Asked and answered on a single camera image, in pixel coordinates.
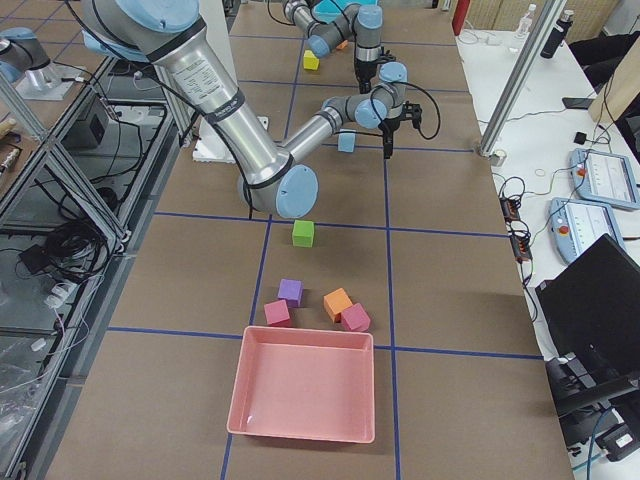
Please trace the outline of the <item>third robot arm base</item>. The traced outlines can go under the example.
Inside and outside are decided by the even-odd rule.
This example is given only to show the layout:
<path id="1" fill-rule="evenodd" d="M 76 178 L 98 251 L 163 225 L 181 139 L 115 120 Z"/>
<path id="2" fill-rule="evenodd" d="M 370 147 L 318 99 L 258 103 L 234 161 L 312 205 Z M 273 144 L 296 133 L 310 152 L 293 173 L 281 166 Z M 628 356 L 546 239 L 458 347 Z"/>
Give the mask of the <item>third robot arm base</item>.
<path id="1" fill-rule="evenodd" d="M 26 27 L 1 32 L 1 74 L 25 100 L 62 101 L 81 79 L 74 68 L 56 65 Z"/>

